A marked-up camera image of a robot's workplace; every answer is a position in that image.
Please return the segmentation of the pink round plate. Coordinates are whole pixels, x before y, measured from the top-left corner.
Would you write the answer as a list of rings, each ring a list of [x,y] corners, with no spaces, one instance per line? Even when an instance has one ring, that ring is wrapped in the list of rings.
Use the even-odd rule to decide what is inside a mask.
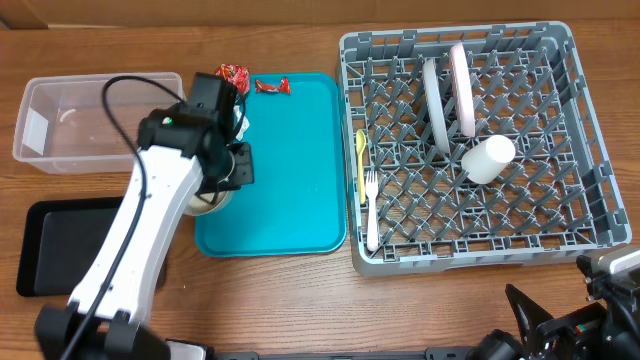
[[[470,73],[466,53],[461,42],[449,50],[453,92],[456,98],[456,114],[460,131],[464,136],[475,136],[475,110]]]

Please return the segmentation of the small red sauce packet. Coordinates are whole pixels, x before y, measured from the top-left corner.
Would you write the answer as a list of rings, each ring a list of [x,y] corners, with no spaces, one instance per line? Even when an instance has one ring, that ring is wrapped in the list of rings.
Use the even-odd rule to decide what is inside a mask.
[[[291,94],[291,87],[287,77],[283,77],[278,84],[269,84],[261,81],[260,79],[256,79],[254,86],[257,93]]]

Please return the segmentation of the white round plate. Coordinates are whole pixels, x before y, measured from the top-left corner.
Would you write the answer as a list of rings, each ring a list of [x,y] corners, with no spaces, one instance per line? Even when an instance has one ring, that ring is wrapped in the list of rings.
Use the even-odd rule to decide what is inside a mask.
[[[438,77],[436,75],[435,61],[433,59],[426,60],[423,64],[422,72],[426,104],[435,145],[441,152],[448,154],[450,152],[450,147],[439,91]]]

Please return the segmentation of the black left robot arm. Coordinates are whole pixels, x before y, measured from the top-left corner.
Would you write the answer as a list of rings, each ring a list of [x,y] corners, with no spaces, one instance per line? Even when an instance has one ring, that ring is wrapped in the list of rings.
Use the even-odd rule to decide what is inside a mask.
[[[65,308],[35,324],[47,359],[211,359],[213,349],[164,340],[148,328],[156,283],[192,199],[217,206],[222,191],[253,183],[245,115],[176,104],[139,125],[136,163],[106,239]]]

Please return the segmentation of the grey bowl of rice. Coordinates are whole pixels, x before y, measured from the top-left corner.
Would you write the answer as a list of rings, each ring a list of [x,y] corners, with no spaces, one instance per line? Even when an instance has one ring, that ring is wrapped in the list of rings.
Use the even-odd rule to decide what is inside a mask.
[[[191,181],[192,197],[188,200],[184,214],[188,216],[200,216],[214,212],[221,207],[219,195],[221,192],[200,193],[199,188],[203,180],[201,160],[197,155],[188,159],[187,178]]]

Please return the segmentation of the red snack wrapper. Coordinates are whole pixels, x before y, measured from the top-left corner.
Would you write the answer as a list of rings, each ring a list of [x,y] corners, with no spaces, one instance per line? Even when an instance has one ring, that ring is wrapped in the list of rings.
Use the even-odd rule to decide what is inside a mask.
[[[246,95],[250,90],[250,73],[247,67],[221,64],[214,74],[234,85],[241,95]]]

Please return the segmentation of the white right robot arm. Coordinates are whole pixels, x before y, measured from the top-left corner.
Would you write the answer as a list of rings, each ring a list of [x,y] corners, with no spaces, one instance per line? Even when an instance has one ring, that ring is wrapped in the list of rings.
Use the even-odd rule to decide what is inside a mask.
[[[588,305],[555,318],[515,286],[505,293],[519,339],[493,330],[468,359],[639,360],[639,249],[580,255]]]

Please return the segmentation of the white napkin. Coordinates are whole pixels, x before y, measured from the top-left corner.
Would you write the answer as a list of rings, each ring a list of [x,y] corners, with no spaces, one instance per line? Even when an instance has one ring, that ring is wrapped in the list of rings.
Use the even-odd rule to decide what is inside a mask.
[[[234,119],[235,119],[235,126],[240,126],[239,131],[235,136],[235,139],[237,141],[242,141],[244,137],[244,133],[250,127],[250,122],[246,117],[246,115],[244,114],[243,110],[241,109],[240,105],[234,106]]]

